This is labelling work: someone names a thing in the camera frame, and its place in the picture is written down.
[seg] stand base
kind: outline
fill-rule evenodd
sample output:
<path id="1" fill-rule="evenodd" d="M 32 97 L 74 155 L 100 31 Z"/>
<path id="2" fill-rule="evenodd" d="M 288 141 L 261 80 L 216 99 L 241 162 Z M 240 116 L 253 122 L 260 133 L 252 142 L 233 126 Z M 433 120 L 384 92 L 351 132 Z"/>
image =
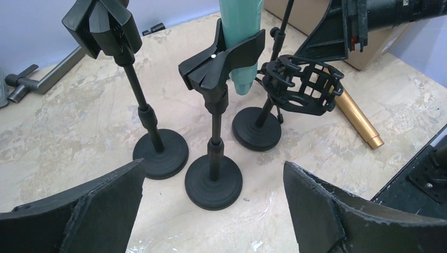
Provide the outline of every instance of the stand base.
<path id="1" fill-rule="evenodd" d="M 245 148 L 253 151 L 267 151 L 274 148 L 281 139 L 281 125 L 276 117 L 269 113 L 264 126 L 255 125 L 262 109 L 248 107 L 236 114 L 232 131 L 236 140 Z"/>
<path id="2" fill-rule="evenodd" d="M 186 165 L 189 157 L 188 145 L 181 135 L 168 129 L 160 129 L 159 133 L 164 145 L 163 152 L 155 151 L 148 133 L 141 137 L 133 150 L 133 159 L 144 158 L 148 165 L 146 177 L 156 180 L 175 176 Z"/>
<path id="3" fill-rule="evenodd" d="M 184 185 L 192 202 L 199 207 L 216 211 L 233 204 L 242 191 L 242 173 L 228 157 L 220 164 L 219 179 L 210 179 L 210 159 L 208 155 L 194 161 L 186 172 Z"/>

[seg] turquoise bottle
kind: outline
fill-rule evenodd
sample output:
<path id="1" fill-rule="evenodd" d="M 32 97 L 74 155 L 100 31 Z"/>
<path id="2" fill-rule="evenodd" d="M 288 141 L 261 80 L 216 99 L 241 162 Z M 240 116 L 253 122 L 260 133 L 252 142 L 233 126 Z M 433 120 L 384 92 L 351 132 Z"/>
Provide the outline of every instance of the turquoise bottle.
<path id="1" fill-rule="evenodd" d="M 260 31 L 263 0 L 219 0 L 225 44 L 230 48 Z M 231 71 L 236 93 L 245 95 L 258 71 L 258 63 Z"/>

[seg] white marble surface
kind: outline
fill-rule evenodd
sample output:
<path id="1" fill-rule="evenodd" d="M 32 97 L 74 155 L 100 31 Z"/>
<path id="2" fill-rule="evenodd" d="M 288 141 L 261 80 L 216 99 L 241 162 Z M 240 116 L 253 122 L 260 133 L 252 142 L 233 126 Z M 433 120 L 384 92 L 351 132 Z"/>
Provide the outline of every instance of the white marble surface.
<path id="1" fill-rule="evenodd" d="M 222 119 L 225 154 L 241 168 L 244 188 L 228 209 L 211 212 L 184 190 L 188 166 L 206 153 L 211 115 L 188 91 L 177 65 L 211 45 L 218 14 L 146 36 L 135 68 L 159 128 L 181 133 L 190 148 L 175 177 L 146 179 L 127 253 L 296 252 L 298 245 L 283 189 L 284 161 L 293 161 L 339 187 L 369 199 L 447 123 L 447 90 L 386 54 L 363 72 L 342 62 L 343 84 L 376 126 L 385 146 L 371 150 L 341 111 L 322 117 L 285 113 L 283 137 L 271 151 L 244 149 L 231 134 L 241 109 L 262 106 L 254 84 L 246 96 L 230 86 Z M 269 31 L 279 20 L 263 12 Z M 289 27 L 283 54 L 305 37 Z M 270 58 L 267 37 L 260 63 Z M 0 110 L 0 211 L 34 201 L 108 173 L 132 159 L 145 129 L 123 69 L 109 57 L 85 57 L 46 95 L 29 94 Z"/>

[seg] marble table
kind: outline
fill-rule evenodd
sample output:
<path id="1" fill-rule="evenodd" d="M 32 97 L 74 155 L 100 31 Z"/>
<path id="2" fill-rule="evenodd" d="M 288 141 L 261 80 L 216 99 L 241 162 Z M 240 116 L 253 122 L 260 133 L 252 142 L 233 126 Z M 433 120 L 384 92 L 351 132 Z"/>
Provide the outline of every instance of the marble table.
<path id="1" fill-rule="evenodd" d="M 283 186 L 284 161 L 369 199 L 447 123 L 447 89 L 390 54 L 365 71 L 343 62 L 344 86 L 376 126 L 385 146 L 371 150 L 340 110 L 322 117 L 284 113 L 279 145 L 264 153 L 239 145 L 230 126 L 238 111 L 262 106 L 266 93 L 254 84 L 238 96 L 229 82 L 230 104 L 222 118 L 225 154 L 241 168 L 240 198 L 222 211 L 205 211 L 187 197 L 188 166 L 206 153 L 211 115 L 203 98 L 188 91 L 178 64 L 211 45 L 219 14 L 143 38 L 135 68 L 159 128 L 182 134 L 190 148 L 186 168 L 175 177 L 146 179 L 127 253 L 297 252 Z M 263 12 L 262 28 L 280 20 Z M 305 36 L 287 29 L 282 54 Z M 260 63 L 268 61 L 267 37 Z M 29 94 L 0 110 L 0 212 L 50 196 L 106 174 L 132 159 L 145 129 L 124 75 L 110 57 L 84 57 L 46 95 Z"/>

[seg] gold tube tip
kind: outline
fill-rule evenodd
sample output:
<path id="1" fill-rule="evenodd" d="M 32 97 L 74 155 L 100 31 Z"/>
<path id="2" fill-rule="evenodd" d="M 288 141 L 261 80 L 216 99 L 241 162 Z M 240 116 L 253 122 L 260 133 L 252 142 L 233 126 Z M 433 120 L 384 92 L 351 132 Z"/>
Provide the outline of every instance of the gold tube tip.
<path id="1" fill-rule="evenodd" d="M 368 144 L 371 146 L 372 149 L 378 149 L 381 146 L 383 146 L 383 144 L 385 144 L 382 140 L 382 138 L 380 138 L 380 136 L 376 136 L 372 139 L 370 139 L 368 141 Z"/>

